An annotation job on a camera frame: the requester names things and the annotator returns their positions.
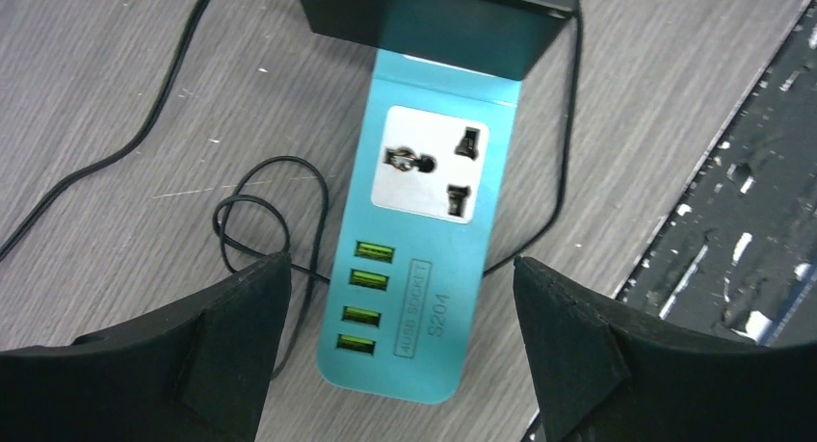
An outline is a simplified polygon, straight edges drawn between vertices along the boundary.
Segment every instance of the desk surface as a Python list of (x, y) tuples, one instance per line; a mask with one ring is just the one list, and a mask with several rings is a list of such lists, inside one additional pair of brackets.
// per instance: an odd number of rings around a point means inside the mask
[[(0, 1), (5, 238), (60, 177), (133, 135), (195, 0)], [(801, 1), (584, 0), (569, 203), (529, 254), (612, 293)], [(569, 41), (564, 34), (526, 84), (490, 260), (553, 204)], [(210, 215), (271, 156), (304, 156), (329, 178), (327, 273), (373, 57), (310, 34), (297, 0), (214, 0), (139, 151), (70, 189), (0, 267), (0, 348), (63, 345), (223, 278)], [(305, 261), (319, 211), (314, 180), (284, 167), (259, 182), (251, 190), (281, 205), (294, 259)], [(280, 230), (261, 212), (233, 217), (237, 237), (277, 247)], [(322, 292), (289, 369), (270, 386), (259, 440), (518, 440), (536, 404), (511, 275), (484, 283), (461, 390), (436, 407), (321, 380)], [(293, 303), (303, 282), (296, 274)]]

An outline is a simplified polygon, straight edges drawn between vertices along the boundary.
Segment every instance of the green usb port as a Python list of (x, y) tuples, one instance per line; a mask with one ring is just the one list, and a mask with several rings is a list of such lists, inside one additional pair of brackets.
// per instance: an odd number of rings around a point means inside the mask
[(349, 276), (349, 283), (363, 288), (385, 291), (388, 285), (388, 277), (380, 275), (379, 273), (352, 270), (352, 274)]
[(350, 307), (347, 305), (343, 308), (342, 320), (344, 322), (354, 322), (362, 325), (380, 326), (381, 314), (371, 310)]
[(375, 245), (373, 243), (357, 242), (355, 257), (391, 264), (392, 259), (394, 259), (394, 248)]
[(337, 335), (337, 348), (352, 352), (375, 354), (375, 342), (371, 339), (358, 338), (348, 334)]

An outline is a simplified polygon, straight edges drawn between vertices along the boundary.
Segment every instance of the black cable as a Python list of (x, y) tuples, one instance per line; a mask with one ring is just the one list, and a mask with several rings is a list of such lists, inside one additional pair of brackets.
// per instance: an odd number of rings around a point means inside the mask
[(486, 277), (499, 269), (502, 269), (509, 262), (513, 261), (516, 256), (525, 252), (529, 247), (541, 240), (553, 225), (559, 220), (562, 211), (565, 209), (565, 201), (567, 200), (567, 176), (570, 170), (570, 144), (573, 137), (573, 124), (576, 119), (576, 101), (579, 96), (579, 82), (581, 80), (581, 66), (582, 66), (582, 47), (584, 46), (585, 38), (585, 23), (582, 15), (581, 6), (576, 7), (576, 14), (573, 17), (576, 21), (576, 35), (573, 38), (573, 59), (569, 74), (569, 82), (567, 84), (567, 108), (565, 114), (565, 131), (562, 134), (562, 159), (559, 166), (559, 175), (557, 176), (556, 189), (556, 203), (553, 206), (553, 211), (550, 218), (544, 223), (533, 237), (529, 238), (525, 243), (519, 245), (511, 254), (501, 259), (496, 264), (490, 266), (483, 272), (483, 277)]
[(292, 268), (305, 273), (308, 275), (308, 280), (306, 281), (306, 291), (303, 294), (303, 302), (301, 303), (301, 310), (298, 312), (298, 319), (295, 322), (295, 329), (292, 332), (292, 337), (289, 340), (289, 345), (284, 352), (283, 358), (281, 359), (279, 365), (273, 371), (272, 379), (275, 379), (278, 375), (280, 375), (283, 368), (286, 366), (286, 362), (289, 360), (290, 355), (292, 355), (292, 351), (295, 348), (296, 343), (298, 342), (298, 337), (301, 335), (301, 330), (303, 329), (303, 323), (306, 320), (306, 314), (309, 311), (309, 306), (312, 304), (312, 296), (315, 293), (315, 282), (322, 281), (324, 283), (329, 283), (329, 279), (323, 275), (317, 273), (318, 268), (318, 256), (320, 255), (321, 251), (321, 237), (324, 234), (324, 227), (326, 227), (327, 223), (327, 214), (329, 213), (329, 187), (327, 186), (327, 181), (324, 178), (323, 174), (318, 171), (317, 168), (312, 166), (311, 163), (306, 161), (303, 158), (299, 158), (297, 156), (276, 156), (275, 158), (270, 158), (269, 160), (263, 161), (259, 163), (255, 168), (252, 168), (250, 172), (244, 175), (241, 180), (238, 182), (235, 190), (233, 191), (232, 195), (228, 198), (222, 200), (218, 205), (216, 205), (216, 210), (213, 212), (213, 231), (216, 235), (219, 236), (219, 248), (222, 253), (222, 260), (224, 260), (224, 265), (231, 273), (236, 273), (237, 271), (229, 262), (229, 258), (227, 257), (226, 247), (232, 247), (233, 249), (238, 250), (246, 255), (260, 258), (264, 257), (265, 255), (251, 247), (247, 247), (237, 241), (233, 240), (226, 234), (226, 227), (227, 221), (229, 220), (230, 211), (232, 211), (232, 207), (235, 203), (238, 202), (249, 202), (257, 204), (267, 211), (269, 211), (273, 216), (276, 217), (278, 223), (281, 224), (284, 233), (284, 244), (281, 251), (289, 252), (290, 247), (290, 233), (289, 233), (289, 226), (286, 224), (286, 220), (283, 218), (281, 213), (276, 209), (274, 205), (272, 205), (269, 201), (260, 198), (254, 195), (243, 195), (241, 193), (244, 186), (247, 185), (252, 177), (255, 176), (258, 172), (262, 169), (266, 168), (267, 166), (276, 164), (276, 163), (295, 163), (301, 165), (303, 168), (309, 169), (315, 177), (318, 179), (318, 184), (321, 187), (321, 215), (318, 218), (318, 226), (315, 229), (315, 237), (312, 241), (312, 254), (309, 258), (309, 265), (304, 268), (298, 266), (296, 264), (292, 264)]
[(157, 95), (156, 100), (153, 102), (153, 106), (150, 108), (145, 122), (142, 124), (139, 131), (137, 131), (133, 139), (131, 139), (131, 141), (119, 151), (113, 153), (107, 158), (103, 158), (96, 163), (76, 170), (57, 182), (57, 185), (52, 187), (51, 190), (49, 190), (45, 196), (42, 197), (31, 213), (29, 213), (29, 215), (12, 233), (12, 236), (9, 237), (9, 239), (6, 240), (6, 242), (0, 247), (0, 263), (6, 259), (14, 247), (16, 247), (23, 240), (23, 238), (25, 238), (26, 234), (31, 231), (34, 224), (37, 223), (43, 214), (45, 214), (45, 211), (47, 211), (48, 208), (54, 204), (54, 201), (56, 201), (57, 198), (70, 186), (78, 182), (80, 179), (108, 168), (113, 163), (121, 160), (135, 150), (145, 140), (145, 138), (147, 138), (147, 135), (153, 129), (153, 126), (156, 125), (156, 121), (159, 119), (159, 115), (162, 113), (165, 103), (168, 101), (168, 98), (170, 98), (173, 83), (175, 82), (176, 76), (178, 76), (182, 63), (184, 62), (184, 57), (185, 54), (187, 54), (187, 49), (190, 47), (190, 42), (193, 40), (193, 34), (196, 31), (198, 23), (201, 21), (201, 16), (204, 14), (204, 11), (207, 9), (209, 4), (210, 0), (197, 0), (196, 5), (193, 7), (193, 10), (187, 18), (187, 24), (184, 26), (181, 39), (176, 46), (171, 61), (171, 66), (168, 69), (168, 73), (165, 75), (165, 80), (162, 82), (159, 94)]

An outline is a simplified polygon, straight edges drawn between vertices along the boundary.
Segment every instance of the black mat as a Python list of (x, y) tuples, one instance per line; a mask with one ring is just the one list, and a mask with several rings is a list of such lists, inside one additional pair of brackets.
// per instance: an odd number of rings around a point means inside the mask
[[(778, 347), (817, 340), (815, 285), (812, 0), (617, 299), (676, 325)], [(537, 415), (523, 441), (540, 440), (540, 427)]]

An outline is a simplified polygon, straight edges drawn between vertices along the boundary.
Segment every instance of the blue power strip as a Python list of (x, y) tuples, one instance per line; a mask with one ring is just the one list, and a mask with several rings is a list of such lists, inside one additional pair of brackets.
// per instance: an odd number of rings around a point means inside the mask
[[(457, 390), (521, 86), (378, 52), (318, 346), (332, 384), (427, 404)], [(470, 139), (476, 186), (453, 195), (459, 205), (443, 202), (451, 199), (444, 182), (465, 166), (437, 155), (435, 170), (417, 170), (423, 145), (442, 142), (434, 129), (458, 126), (482, 135)], [(404, 144), (388, 144), (387, 133)], [(416, 168), (387, 164), (389, 147), (415, 148)]]

